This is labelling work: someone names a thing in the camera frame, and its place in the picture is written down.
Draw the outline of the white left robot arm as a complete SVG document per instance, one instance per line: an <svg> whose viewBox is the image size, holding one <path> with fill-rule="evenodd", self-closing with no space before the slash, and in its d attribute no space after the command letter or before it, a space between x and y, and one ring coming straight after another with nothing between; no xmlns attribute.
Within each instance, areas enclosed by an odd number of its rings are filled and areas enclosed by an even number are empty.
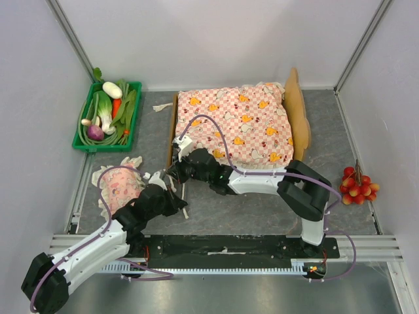
<svg viewBox="0 0 419 314"><path fill-rule="evenodd" d="M38 254L29 266L21 289L32 313L56 313L84 281L108 263L143 252L142 233L157 216L171 216L187 206L171 189L148 184L93 234L70 248Z"/></svg>

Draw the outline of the pink checkered duck mattress cover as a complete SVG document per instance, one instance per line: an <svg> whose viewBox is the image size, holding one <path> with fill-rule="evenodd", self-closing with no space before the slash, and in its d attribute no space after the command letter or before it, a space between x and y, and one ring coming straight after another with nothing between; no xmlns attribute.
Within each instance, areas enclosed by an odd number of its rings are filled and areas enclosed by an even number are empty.
<svg viewBox="0 0 419 314"><path fill-rule="evenodd" d="M294 153L284 92L277 83L179 92L168 174L221 195L277 196Z"/></svg>

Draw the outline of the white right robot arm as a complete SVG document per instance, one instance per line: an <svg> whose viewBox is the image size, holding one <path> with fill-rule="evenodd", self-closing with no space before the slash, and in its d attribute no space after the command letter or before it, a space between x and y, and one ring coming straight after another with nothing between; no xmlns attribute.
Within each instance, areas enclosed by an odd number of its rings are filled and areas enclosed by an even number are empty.
<svg viewBox="0 0 419 314"><path fill-rule="evenodd" d="M202 181L220 195L278 195L301 218L301 253L315 257L323 250L324 216L331 183L306 164L292 160L278 169L253 171L220 164L200 148L173 162L166 171L179 183Z"/></svg>

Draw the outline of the wooden pet bed frame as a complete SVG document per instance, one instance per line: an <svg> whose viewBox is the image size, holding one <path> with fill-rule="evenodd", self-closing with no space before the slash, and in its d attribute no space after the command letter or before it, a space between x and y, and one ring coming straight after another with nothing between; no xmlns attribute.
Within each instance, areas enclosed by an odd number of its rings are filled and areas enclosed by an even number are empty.
<svg viewBox="0 0 419 314"><path fill-rule="evenodd" d="M170 139L185 133L221 164L274 169L302 161L311 142L295 68L284 85L256 85L178 92Z"/></svg>

